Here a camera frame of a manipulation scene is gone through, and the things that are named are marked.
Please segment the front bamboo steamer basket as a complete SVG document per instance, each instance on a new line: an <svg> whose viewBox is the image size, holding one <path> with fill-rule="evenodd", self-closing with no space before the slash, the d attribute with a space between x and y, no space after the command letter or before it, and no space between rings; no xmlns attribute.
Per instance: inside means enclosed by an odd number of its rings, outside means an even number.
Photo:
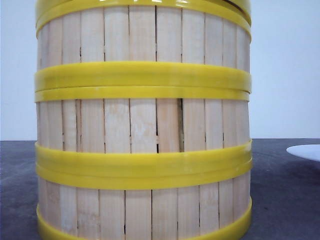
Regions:
<svg viewBox="0 0 320 240"><path fill-rule="evenodd" d="M172 153L85 153L40 145L44 240L237 240L251 222L252 144Z"/></svg>

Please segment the yellow woven steamer lid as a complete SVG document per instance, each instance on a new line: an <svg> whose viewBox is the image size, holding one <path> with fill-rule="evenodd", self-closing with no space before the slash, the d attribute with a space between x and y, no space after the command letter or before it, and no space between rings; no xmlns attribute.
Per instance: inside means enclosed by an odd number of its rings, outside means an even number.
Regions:
<svg viewBox="0 0 320 240"><path fill-rule="evenodd" d="M68 0L37 0L35 4L36 19L49 9L60 4L69 2ZM249 0L205 0L207 3L218 3L220 5L232 5L239 9L247 18L251 17L251 3Z"/></svg>

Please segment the white plate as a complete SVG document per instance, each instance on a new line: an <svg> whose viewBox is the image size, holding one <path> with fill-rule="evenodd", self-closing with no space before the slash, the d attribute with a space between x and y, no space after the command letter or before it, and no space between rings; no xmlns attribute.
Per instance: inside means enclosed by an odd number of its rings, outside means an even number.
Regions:
<svg viewBox="0 0 320 240"><path fill-rule="evenodd" d="M296 157L304 158L311 161L320 162L320 145L304 144L290 146L286 151Z"/></svg>

